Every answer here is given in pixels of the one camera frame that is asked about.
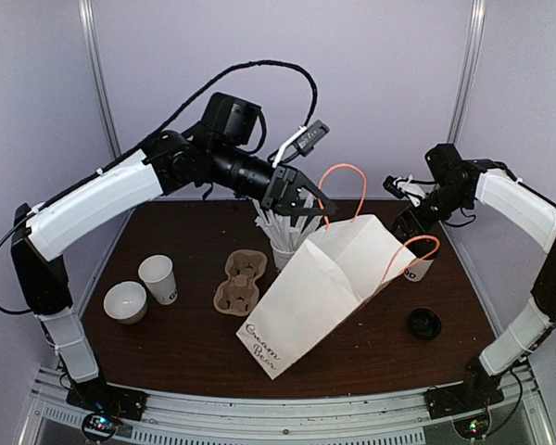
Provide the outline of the single white paper cup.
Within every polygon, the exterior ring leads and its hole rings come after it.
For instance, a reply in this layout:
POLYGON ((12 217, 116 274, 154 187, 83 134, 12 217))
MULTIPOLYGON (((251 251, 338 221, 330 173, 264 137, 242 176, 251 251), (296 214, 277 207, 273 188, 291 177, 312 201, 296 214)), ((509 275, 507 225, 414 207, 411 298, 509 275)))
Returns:
POLYGON ((420 282, 432 266, 436 259, 433 261, 422 260, 418 264, 408 268, 404 272, 404 277, 411 282, 420 282))

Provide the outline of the white printed paper bag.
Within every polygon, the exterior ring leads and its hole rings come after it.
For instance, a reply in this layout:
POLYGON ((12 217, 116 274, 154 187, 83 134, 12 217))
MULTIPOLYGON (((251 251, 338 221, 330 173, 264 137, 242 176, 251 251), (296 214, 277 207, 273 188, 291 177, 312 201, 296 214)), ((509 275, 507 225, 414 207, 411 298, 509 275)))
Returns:
POLYGON ((236 335, 270 379, 311 351, 392 280, 424 258, 373 214, 327 221, 311 233, 270 285, 236 335))

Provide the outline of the stack of black cup lids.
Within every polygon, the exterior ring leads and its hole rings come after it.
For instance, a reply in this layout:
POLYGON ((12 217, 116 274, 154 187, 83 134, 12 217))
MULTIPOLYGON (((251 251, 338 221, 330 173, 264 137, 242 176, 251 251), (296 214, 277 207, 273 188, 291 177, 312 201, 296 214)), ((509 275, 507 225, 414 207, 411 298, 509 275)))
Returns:
POLYGON ((434 340, 442 331, 440 318, 431 310, 417 308, 408 317, 410 332, 421 340, 434 340))

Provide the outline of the brown pulp cup carrier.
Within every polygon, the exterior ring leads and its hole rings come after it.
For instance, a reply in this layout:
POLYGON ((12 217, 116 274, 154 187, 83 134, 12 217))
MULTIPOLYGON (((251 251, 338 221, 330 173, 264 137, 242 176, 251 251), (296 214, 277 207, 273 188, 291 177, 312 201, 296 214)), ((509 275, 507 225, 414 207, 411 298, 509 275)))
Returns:
POLYGON ((225 315, 247 317, 259 302, 257 281, 265 274, 266 255, 258 250, 238 249, 227 258, 226 279, 216 289, 214 309, 225 315))

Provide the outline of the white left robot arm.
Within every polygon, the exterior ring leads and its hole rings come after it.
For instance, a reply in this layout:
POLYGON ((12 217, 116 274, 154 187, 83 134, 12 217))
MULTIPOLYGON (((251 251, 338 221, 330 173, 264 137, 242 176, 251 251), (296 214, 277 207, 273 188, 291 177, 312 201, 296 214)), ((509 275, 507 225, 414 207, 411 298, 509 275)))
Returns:
POLYGON ((216 93, 187 130, 162 127, 72 188, 34 208, 17 209, 10 255, 23 297, 53 340, 72 388, 94 411, 108 410, 115 393, 73 310, 62 257, 67 247, 124 211, 190 184, 221 185, 284 216, 335 213, 335 203, 282 158, 289 147, 308 155, 328 126, 302 125, 267 161, 242 148, 261 121, 260 106, 216 93))

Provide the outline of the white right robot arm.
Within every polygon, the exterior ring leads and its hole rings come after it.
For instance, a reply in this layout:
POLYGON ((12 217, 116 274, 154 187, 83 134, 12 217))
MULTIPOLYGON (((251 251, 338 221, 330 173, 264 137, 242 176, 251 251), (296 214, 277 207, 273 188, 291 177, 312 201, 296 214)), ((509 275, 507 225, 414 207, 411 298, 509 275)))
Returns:
POLYGON ((431 179, 389 176, 383 183, 391 195, 410 202, 393 222, 391 231, 399 240, 427 235, 460 210, 485 207, 538 251, 539 270, 524 308, 468 362, 456 388, 457 402, 472 410, 497 390, 502 375, 536 351, 556 328, 556 203, 526 185, 505 163, 466 159, 453 144, 439 144, 424 157, 431 179))

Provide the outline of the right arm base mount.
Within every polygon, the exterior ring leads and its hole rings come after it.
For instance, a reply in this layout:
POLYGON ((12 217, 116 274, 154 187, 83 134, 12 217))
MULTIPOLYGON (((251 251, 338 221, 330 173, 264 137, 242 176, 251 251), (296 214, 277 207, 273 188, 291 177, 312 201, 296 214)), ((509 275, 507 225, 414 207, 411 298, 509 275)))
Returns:
POLYGON ((470 393, 463 383, 447 387, 432 386, 423 394, 432 420, 448 418, 462 439, 483 439, 492 430, 490 408, 504 401, 500 389, 470 393))

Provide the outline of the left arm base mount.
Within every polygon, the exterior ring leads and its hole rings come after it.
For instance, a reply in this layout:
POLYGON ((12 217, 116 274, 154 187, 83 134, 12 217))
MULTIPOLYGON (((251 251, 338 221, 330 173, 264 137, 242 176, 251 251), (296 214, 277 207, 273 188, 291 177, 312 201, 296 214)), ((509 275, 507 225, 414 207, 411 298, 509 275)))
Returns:
POLYGON ((109 386, 104 401, 88 402, 71 388, 66 403, 87 411, 82 416, 80 430, 88 440, 103 443, 132 433, 129 422, 142 420, 147 398, 141 390, 109 386))

